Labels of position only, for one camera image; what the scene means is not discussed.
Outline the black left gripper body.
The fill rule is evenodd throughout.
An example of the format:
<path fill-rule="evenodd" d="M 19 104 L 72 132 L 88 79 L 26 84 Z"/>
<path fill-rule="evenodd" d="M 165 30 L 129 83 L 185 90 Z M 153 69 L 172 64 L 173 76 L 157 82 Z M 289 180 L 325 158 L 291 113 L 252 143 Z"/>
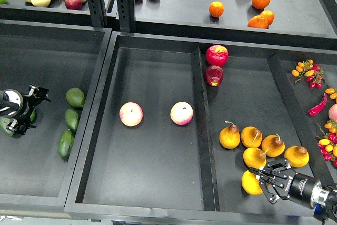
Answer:
<path fill-rule="evenodd" d="M 19 121 L 30 120 L 31 113 L 35 110 L 35 106 L 28 104 L 27 95 L 22 95 L 19 91 L 14 89 L 5 90 L 6 105 L 5 117 L 16 119 Z"/>

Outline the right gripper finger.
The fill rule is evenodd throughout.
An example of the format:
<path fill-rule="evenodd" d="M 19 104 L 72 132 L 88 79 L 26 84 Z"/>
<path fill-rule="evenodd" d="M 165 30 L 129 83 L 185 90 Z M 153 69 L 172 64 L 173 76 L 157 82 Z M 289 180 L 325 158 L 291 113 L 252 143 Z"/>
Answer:
<path fill-rule="evenodd" d="M 280 159 L 267 163 L 260 168 L 249 168 L 258 180 L 292 179 L 292 169 L 288 159 Z"/>
<path fill-rule="evenodd" d="M 276 204 L 279 199 L 287 199 L 287 191 L 285 191 L 283 179 L 261 175 L 259 185 L 269 203 Z"/>

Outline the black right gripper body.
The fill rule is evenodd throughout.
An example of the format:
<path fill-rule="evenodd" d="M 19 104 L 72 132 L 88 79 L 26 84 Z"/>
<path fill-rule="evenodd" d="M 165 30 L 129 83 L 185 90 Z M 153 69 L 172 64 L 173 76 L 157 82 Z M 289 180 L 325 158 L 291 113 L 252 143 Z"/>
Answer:
<path fill-rule="evenodd" d="M 309 209 L 314 209 L 318 204 L 324 207 L 328 198 L 328 191 L 323 189 L 320 180 L 300 173 L 289 176 L 281 193 L 283 200 L 290 200 Z"/>

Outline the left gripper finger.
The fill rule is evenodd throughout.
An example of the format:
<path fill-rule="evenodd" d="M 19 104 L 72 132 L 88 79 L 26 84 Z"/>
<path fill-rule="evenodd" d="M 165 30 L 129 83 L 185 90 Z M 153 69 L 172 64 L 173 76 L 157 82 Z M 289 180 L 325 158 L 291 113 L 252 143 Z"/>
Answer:
<path fill-rule="evenodd" d="M 36 128 L 29 119 L 19 121 L 13 119 L 13 122 L 6 127 L 8 130 L 14 132 L 14 134 L 25 135 L 30 128 Z"/>
<path fill-rule="evenodd" d="M 48 98 L 48 93 L 49 89 L 34 84 L 30 84 L 29 93 L 26 96 L 28 104 L 31 106 L 38 106 L 43 101 L 50 102 L 51 100 Z"/>

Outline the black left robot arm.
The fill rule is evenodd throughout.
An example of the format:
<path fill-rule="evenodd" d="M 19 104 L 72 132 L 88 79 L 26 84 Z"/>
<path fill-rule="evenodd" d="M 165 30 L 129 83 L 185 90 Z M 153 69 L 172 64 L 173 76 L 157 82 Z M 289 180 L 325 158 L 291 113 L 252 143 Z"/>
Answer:
<path fill-rule="evenodd" d="M 10 134 L 25 135 L 35 128 L 36 107 L 48 98 L 49 89 L 31 84 L 29 93 L 22 94 L 15 89 L 1 91 L 1 127 Z"/>

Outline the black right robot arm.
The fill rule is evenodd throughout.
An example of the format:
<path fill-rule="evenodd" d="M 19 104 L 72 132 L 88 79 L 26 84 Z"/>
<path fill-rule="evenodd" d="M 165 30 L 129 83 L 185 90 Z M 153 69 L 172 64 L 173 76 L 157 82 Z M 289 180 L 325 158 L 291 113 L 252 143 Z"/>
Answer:
<path fill-rule="evenodd" d="M 292 169 L 288 159 L 280 159 L 265 166 L 249 168 L 254 174 L 268 202 L 289 200 L 313 209 L 314 217 L 325 224 L 336 221 L 336 190 L 325 188 L 319 179 Z"/>

